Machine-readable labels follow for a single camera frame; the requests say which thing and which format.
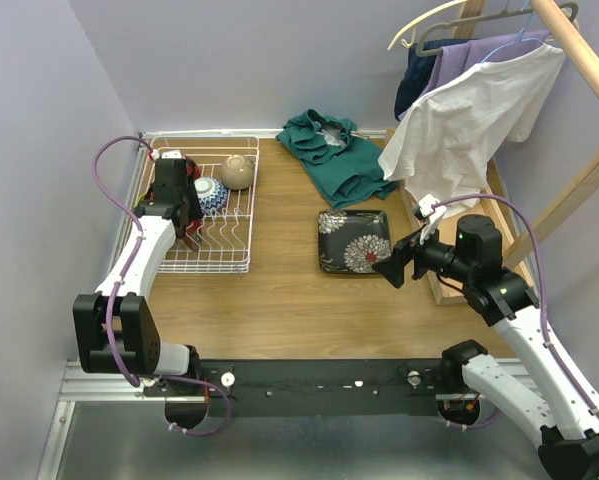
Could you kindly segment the red floral round plate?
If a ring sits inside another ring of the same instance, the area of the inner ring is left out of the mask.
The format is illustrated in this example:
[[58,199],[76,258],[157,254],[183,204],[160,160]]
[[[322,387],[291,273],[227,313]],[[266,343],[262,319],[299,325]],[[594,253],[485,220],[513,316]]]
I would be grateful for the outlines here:
[[202,238],[201,238],[201,227],[203,225],[203,219],[195,219],[193,221],[191,221],[186,229],[185,229],[185,233],[184,236],[182,237],[182,241],[184,243],[184,245],[193,252],[196,252],[199,250],[201,243],[202,243]]

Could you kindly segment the black square floral plate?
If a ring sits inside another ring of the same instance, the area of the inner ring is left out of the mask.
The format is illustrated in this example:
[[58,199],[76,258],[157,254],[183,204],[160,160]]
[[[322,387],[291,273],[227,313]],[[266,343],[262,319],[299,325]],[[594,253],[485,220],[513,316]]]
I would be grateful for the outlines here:
[[318,261],[323,272],[373,274],[390,257],[387,214],[382,210],[323,210],[318,215]]

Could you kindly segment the orange round plate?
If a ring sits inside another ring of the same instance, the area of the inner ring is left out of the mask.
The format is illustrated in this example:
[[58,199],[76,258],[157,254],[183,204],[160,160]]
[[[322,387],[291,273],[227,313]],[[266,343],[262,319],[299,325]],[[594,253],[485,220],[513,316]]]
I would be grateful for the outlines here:
[[146,199],[151,199],[152,198],[152,193],[151,192],[146,192],[145,194],[142,194],[139,196],[137,202],[135,203],[134,209],[139,208],[139,206],[146,200]]

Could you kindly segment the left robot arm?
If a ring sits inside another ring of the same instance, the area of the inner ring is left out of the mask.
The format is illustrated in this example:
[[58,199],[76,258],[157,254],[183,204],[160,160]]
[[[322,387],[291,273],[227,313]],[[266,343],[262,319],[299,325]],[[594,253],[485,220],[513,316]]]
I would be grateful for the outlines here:
[[148,307],[166,253],[201,218],[194,172],[194,162],[181,154],[156,160],[154,181],[131,212],[131,233],[117,262],[95,293],[75,299],[73,320],[85,372],[122,373],[133,385],[140,376],[166,376],[180,395],[199,387],[196,348],[162,341]]

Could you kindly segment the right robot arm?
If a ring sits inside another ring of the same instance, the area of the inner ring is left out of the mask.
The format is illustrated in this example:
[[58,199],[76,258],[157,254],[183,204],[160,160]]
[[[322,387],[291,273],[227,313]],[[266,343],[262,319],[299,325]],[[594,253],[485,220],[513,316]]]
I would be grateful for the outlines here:
[[536,388],[503,371],[474,340],[443,352],[441,384],[484,395],[528,436],[551,478],[598,479],[599,393],[542,321],[534,289],[503,267],[502,235],[493,221],[461,217],[452,245],[422,227],[397,242],[373,269],[399,288],[407,264],[414,278],[433,272],[461,283],[468,305],[506,340]]

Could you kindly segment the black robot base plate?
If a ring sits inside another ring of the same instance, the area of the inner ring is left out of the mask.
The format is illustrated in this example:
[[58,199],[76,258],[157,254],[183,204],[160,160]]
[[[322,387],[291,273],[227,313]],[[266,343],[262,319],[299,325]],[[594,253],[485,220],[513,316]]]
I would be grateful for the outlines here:
[[203,385],[146,382],[148,397],[193,419],[397,415],[476,423],[483,396],[442,375],[440,360],[204,360]]

